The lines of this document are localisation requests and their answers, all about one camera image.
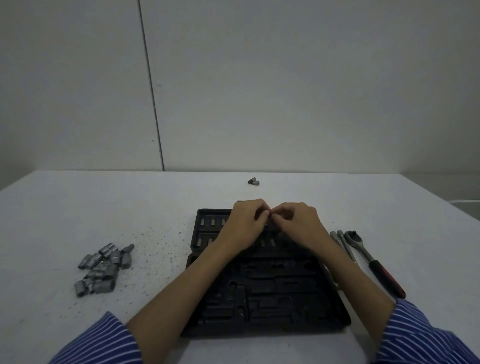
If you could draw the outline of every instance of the black vertical line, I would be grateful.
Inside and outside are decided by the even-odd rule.
[[[140,14],[140,23],[142,25],[142,36],[144,37],[145,56],[147,58],[148,81],[150,82],[150,92],[152,93],[153,111],[155,114],[155,124],[156,124],[156,134],[158,137],[158,146],[160,147],[160,160],[162,162],[162,170],[165,171],[165,164],[163,164],[162,142],[160,141],[160,130],[158,128],[158,117],[156,115],[155,95],[153,94],[152,73],[150,72],[150,61],[148,60],[147,41],[145,39],[145,27],[144,27],[144,19],[142,17],[142,6],[140,5],[140,0],[137,0],[137,3],[138,3],[138,12]]]

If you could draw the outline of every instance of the sleeve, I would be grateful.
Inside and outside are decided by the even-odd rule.
[[[50,361],[50,364],[73,363],[142,363],[142,353],[127,327],[107,312]]]
[[[398,300],[385,328],[377,363],[480,364],[453,333],[433,328],[413,304]]]

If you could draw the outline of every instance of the hand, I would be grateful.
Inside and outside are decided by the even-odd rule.
[[[271,214],[273,222],[293,241],[316,253],[324,243],[333,242],[317,210],[303,202],[283,203],[274,207]]]
[[[269,215],[270,207],[261,198],[236,202],[217,240],[225,242],[235,256],[258,238]]]

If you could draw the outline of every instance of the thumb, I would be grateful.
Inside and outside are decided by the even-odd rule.
[[[265,210],[264,212],[262,212],[260,214],[260,216],[258,217],[257,221],[256,221],[256,225],[258,225],[262,230],[265,226],[265,224],[267,223],[268,221],[268,216],[270,215],[270,211],[268,210]]]
[[[277,214],[272,215],[273,222],[280,228],[280,230],[287,232],[288,227],[291,223],[290,220],[285,220],[283,217]]]

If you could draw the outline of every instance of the person's left forearm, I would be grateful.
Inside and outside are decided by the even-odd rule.
[[[145,364],[165,359],[205,292],[234,257],[231,250],[219,237],[128,322]]]

